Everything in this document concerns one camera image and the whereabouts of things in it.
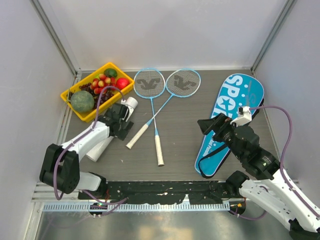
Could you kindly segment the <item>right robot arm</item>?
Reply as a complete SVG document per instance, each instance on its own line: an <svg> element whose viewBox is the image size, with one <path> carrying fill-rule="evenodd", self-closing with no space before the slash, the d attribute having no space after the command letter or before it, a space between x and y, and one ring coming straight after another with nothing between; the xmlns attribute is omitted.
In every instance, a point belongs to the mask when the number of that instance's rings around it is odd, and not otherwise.
<svg viewBox="0 0 320 240"><path fill-rule="evenodd" d="M270 189L261 189L247 175L236 171L227 179L230 196L253 201L276 218L294 240L320 238L319 207L289 178L280 161L260 146L259 136L248 124L237 126L223 113L197 123L204 135L213 132L212 139L229 148L245 171Z"/></svg>

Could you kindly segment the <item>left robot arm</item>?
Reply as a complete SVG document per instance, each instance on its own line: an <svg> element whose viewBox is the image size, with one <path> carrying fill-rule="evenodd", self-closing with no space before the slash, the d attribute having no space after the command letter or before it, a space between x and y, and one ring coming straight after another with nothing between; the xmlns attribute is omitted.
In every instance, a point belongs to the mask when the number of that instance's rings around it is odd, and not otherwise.
<svg viewBox="0 0 320 240"><path fill-rule="evenodd" d="M74 190L86 190L96 199L107 193L106 179L98 174L80 171L80 161L96 145L104 140L124 140L133 126L129 121L134 107L115 103L82 133L61 145L47 147L39 180L54 188L58 200Z"/></svg>

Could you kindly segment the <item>blue racket bag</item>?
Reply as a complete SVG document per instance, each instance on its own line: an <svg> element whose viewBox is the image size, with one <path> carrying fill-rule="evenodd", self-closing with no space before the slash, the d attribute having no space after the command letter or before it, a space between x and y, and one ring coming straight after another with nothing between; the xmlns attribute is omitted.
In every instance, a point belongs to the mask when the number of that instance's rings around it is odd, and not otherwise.
<svg viewBox="0 0 320 240"><path fill-rule="evenodd" d="M228 76L216 97L211 118L220 113L231 119L238 117L239 107L260 107L264 102L264 87L254 77L235 73ZM231 150L224 143L213 140L213 131L203 137L195 160L195 170L205 179L212 178L227 159Z"/></svg>

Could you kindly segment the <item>white shuttlecock tube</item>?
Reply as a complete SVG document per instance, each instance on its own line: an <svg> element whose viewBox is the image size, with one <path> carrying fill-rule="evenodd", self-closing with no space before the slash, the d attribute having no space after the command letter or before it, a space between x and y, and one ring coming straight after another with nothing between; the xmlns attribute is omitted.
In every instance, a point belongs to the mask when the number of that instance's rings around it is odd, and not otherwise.
<svg viewBox="0 0 320 240"><path fill-rule="evenodd" d="M109 136L108 138L102 140L99 142L95 147L93 147L86 156L93 162L97 162L97 160L100 158L102 153L105 151L105 149L108 147L110 142L114 139L114 136Z"/></svg>

